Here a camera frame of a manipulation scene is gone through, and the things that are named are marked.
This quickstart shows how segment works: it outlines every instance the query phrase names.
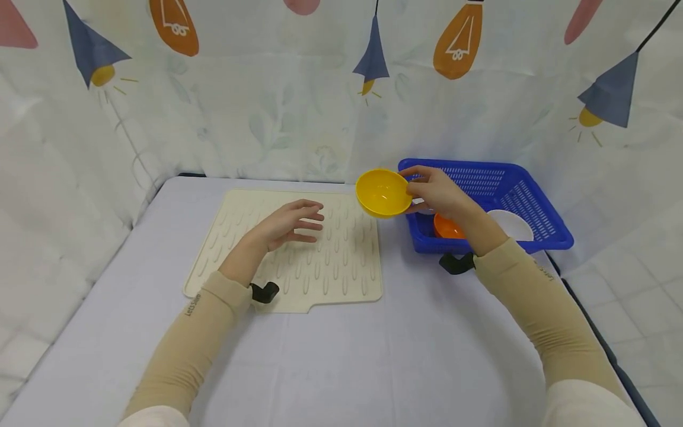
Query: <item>white bowl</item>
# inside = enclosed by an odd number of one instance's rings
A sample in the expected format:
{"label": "white bowl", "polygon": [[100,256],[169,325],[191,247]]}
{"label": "white bowl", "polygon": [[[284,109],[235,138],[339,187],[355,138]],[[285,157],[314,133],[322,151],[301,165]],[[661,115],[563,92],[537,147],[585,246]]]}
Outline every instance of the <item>white bowl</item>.
{"label": "white bowl", "polygon": [[501,209],[490,210],[488,214],[508,236],[522,242],[533,241],[533,230],[519,215]]}

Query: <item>basket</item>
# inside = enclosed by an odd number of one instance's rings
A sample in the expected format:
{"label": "basket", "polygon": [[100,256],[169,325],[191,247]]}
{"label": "basket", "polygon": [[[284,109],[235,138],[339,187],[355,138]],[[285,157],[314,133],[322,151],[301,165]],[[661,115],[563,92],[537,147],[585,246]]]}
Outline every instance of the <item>basket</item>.
{"label": "basket", "polygon": [[[511,163],[404,159],[398,169],[414,165],[442,169],[487,212],[503,209],[522,217],[531,226],[534,237],[533,242],[518,242],[527,253],[569,249],[574,245],[574,238],[562,218],[523,167]],[[464,254],[472,251],[467,240],[437,238],[432,215],[417,213],[406,217],[416,252]]]}

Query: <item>beige arm sleeve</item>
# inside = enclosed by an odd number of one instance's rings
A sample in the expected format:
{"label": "beige arm sleeve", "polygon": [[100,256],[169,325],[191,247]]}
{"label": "beige arm sleeve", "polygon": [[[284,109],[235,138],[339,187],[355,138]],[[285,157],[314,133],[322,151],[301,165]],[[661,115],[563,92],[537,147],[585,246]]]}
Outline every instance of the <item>beige arm sleeve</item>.
{"label": "beige arm sleeve", "polygon": [[251,289],[211,274],[159,342],[124,418],[155,406],[175,408],[187,418],[223,339],[250,302]]}
{"label": "beige arm sleeve", "polygon": [[621,385],[581,310],[564,287],[509,239],[481,258],[477,276],[507,308],[541,357],[546,387],[565,379],[597,384],[625,402]]}

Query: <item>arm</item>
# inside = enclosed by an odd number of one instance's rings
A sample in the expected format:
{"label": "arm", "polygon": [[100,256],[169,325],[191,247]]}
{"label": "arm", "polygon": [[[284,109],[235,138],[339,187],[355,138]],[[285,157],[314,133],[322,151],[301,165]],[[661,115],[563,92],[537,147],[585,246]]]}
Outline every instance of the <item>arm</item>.
{"label": "arm", "polygon": [[294,231],[322,230],[319,223],[302,221],[322,221],[321,208],[309,200],[287,204],[240,240],[159,342],[124,419],[153,407],[173,408],[187,419],[223,340],[249,307],[249,284],[263,257],[289,241],[316,242]]}
{"label": "arm", "polygon": [[408,212],[430,207],[460,225],[477,255],[479,280],[507,308],[538,351],[546,387],[564,379],[578,379],[625,400],[588,322],[553,276],[441,170],[417,166],[401,174],[422,175],[408,184],[408,192],[423,198],[427,206],[416,205]]}

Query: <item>dish drying mat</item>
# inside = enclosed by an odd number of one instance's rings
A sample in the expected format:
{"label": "dish drying mat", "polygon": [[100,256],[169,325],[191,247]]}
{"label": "dish drying mat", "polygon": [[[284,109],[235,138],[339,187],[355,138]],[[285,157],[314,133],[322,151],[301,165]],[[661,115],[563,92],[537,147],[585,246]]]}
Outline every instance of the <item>dish drying mat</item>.
{"label": "dish drying mat", "polygon": [[298,230],[318,242],[288,242],[264,258],[253,282],[280,287],[273,302],[252,301],[261,313],[307,313],[320,304],[377,301],[382,269],[376,219],[363,212],[353,194],[234,189],[228,191],[199,251],[183,293],[193,298],[226,255],[263,218],[298,199],[324,205],[323,230]]}

